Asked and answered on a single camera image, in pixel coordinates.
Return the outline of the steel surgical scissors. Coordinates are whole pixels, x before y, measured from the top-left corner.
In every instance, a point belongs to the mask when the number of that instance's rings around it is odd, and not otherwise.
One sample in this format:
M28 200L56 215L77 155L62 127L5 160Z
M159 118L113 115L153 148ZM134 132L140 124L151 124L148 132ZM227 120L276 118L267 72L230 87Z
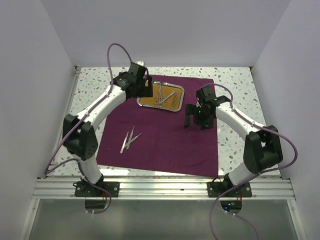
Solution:
M161 97L160 95L156 98L156 100L154 101L154 103L156 104L157 107L162 108L164 106L166 106L167 104L167 100L176 94L176 91L171 92L168 96L166 97Z

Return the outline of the purple cloth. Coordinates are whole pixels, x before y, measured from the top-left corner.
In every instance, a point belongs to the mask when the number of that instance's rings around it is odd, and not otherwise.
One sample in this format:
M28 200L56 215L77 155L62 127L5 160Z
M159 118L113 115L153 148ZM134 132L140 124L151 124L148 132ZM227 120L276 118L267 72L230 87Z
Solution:
M218 165L217 128L201 130L195 124L184 128L186 104L196 104L196 91L213 82L207 78L154 75L153 80L184 88L177 112L138 105L130 98L106 119L97 163L104 166L188 174L216 178ZM141 134L123 153L120 150L128 132Z

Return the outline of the steel scalpel handle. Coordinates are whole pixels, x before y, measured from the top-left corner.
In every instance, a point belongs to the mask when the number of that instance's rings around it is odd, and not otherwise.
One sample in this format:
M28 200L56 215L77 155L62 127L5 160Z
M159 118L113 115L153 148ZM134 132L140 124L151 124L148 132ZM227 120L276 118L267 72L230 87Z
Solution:
M140 133L140 134L134 136L134 130L135 130L135 126L133 126L133 128L132 128L132 130L130 132L129 139L128 139L126 145L125 145L126 149L129 149L131 143L134 142L141 135L141 133Z
M123 140L123 143L122 143L122 146L121 146L121 149L120 149L120 154L122 154L123 151L124 151L124 148L125 148L125 146L126 146L126 142L127 142L128 135L129 135L129 132L126 133L126 136L125 136L125 138L124 138L124 140Z

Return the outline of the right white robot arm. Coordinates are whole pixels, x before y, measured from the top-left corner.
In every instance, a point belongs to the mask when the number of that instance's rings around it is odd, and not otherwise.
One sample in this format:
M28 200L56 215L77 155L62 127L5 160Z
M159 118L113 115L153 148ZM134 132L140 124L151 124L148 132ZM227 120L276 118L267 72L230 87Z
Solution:
M214 120L223 121L244 140L243 162L222 181L209 183L208 188L218 195L225 193L235 196L245 186L245 180L262 171L278 165L283 160L283 152L278 130L273 125L255 123L233 105L233 97L216 96L206 85L196 91L196 104L185 106L184 126L191 123L202 130L212 129Z

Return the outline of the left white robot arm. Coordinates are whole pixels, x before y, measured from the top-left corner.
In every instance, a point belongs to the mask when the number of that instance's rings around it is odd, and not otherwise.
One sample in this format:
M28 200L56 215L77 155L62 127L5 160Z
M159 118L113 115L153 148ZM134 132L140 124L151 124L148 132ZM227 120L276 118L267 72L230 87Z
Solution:
M99 125L130 98L151 97L153 95L152 77L148 69L132 62L129 69L114 77L91 105L76 115L67 114L63 120L63 146L78 160L86 190L92 196L103 193L103 174L100 172L96 151L99 143L96 130Z

